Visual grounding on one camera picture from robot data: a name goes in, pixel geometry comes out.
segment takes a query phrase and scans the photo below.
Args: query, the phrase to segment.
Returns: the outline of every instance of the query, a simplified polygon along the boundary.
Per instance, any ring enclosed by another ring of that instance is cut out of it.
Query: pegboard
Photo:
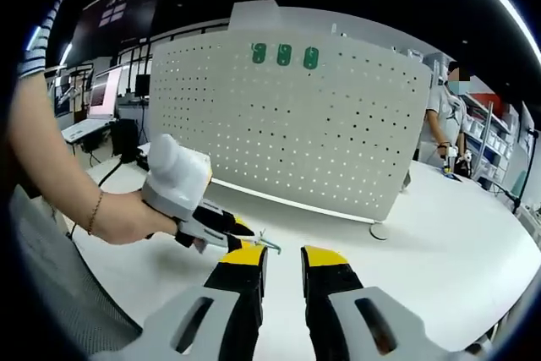
[[[421,63],[344,37],[191,36],[156,48],[150,129],[209,154],[220,180],[382,221],[412,160],[429,81]]]

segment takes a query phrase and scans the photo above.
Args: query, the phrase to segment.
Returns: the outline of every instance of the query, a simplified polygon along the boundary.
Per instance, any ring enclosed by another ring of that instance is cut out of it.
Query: shelf
[[[476,109],[480,110],[485,116],[489,115],[489,109],[485,105],[483,105],[480,101],[475,99],[473,96],[469,94],[462,95],[462,99],[466,102],[467,105],[471,107],[475,107]],[[509,129],[507,128],[507,124],[502,122],[494,114],[492,115],[492,119],[490,120],[490,123],[493,124],[496,128],[498,128],[498,130],[511,134],[511,131],[509,131]]]
[[[480,145],[483,143],[483,141],[482,141],[481,139],[475,137],[473,134],[470,134],[470,133],[468,133],[468,132],[466,132],[466,133],[464,133],[464,134],[465,134],[468,138],[474,139],[475,141],[477,141]],[[488,145],[488,144],[485,145],[485,148],[487,148],[487,149],[489,149],[490,151],[494,152],[497,156],[502,156],[502,155],[500,154],[499,151],[497,151],[496,149],[494,149],[492,146],[490,146],[490,145]]]

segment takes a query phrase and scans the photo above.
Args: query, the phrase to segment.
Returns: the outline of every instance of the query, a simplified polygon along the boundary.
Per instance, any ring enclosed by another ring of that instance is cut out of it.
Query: white device
[[[145,201],[167,216],[190,219],[212,177],[209,156],[179,145],[170,134],[160,134],[152,140],[148,163]]]
[[[88,118],[62,131],[68,143],[74,143],[114,121],[121,73],[122,67],[115,67],[96,76],[90,93]]]

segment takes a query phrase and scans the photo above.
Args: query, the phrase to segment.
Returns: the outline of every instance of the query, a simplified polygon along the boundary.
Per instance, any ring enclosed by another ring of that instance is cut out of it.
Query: white table
[[[89,170],[100,180],[111,159]],[[110,192],[139,188],[145,173],[122,166],[103,185]],[[494,196],[413,162],[412,183],[385,221],[381,242],[369,225],[281,205],[212,184],[206,197],[239,214],[282,247],[270,251],[264,324],[255,359],[314,359],[301,281],[300,247],[341,252],[364,286],[378,286],[419,315],[428,337],[448,350],[482,336],[519,299],[541,264],[538,248]],[[74,240],[101,284],[140,324],[169,298],[202,284],[224,254],[199,255],[170,236],[111,246],[78,232]]]

